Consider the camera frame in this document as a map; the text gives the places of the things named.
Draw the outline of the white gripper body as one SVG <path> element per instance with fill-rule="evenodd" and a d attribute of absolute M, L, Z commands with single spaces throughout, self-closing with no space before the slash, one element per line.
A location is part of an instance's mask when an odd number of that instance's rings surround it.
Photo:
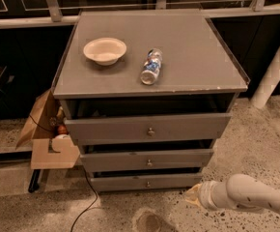
<path fill-rule="evenodd" d="M 207 181 L 199 187 L 198 199 L 200 204 L 207 210 L 217 211 L 218 208 L 212 199 L 212 188 L 216 184 L 215 181 Z"/>

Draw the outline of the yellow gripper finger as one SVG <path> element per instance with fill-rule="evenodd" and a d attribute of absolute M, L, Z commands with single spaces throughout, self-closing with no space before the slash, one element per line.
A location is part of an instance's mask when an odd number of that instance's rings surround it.
<path fill-rule="evenodd" d="M 201 184 L 197 184 L 197 185 L 193 186 L 192 188 L 188 189 L 184 193 L 185 201 L 193 206 L 200 207 L 201 206 L 201 203 L 199 201 L 199 188 L 200 187 L 201 187 Z"/>

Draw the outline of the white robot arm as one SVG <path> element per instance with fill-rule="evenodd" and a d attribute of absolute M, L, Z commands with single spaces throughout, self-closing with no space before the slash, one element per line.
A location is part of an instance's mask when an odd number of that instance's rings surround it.
<path fill-rule="evenodd" d="M 185 193 L 185 200 L 210 211 L 228 209 L 261 213 L 270 210 L 280 215 L 280 189 L 244 174 L 232 175 L 223 182 L 197 184 Z"/>

